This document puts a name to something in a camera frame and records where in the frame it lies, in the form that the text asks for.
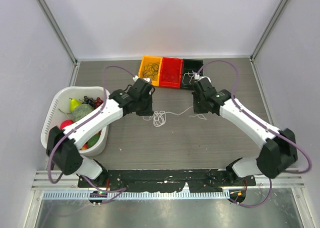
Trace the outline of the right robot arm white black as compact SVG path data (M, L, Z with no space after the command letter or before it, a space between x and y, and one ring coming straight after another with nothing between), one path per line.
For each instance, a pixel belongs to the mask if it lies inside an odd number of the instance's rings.
M226 181L233 186L244 178L264 175L274 179L298 160L295 134L279 128L256 116L231 93L217 91L206 76L196 75L193 81L193 112L216 114L233 123L260 148L257 157L241 157L226 167Z

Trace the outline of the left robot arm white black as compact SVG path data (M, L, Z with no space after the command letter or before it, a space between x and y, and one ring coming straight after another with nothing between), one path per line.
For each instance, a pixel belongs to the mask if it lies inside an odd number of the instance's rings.
M80 149L99 131L121 119L136 113L151 116L152 95L155 87L149 78L133 77L134 83L126 90L118 89L108 94L104 90L104 102L84 118L60 129L49 131L46 154L48 167L55 164L63 175L77 174L91 186L102 187L108 179L108 171L94 159L80 154Z

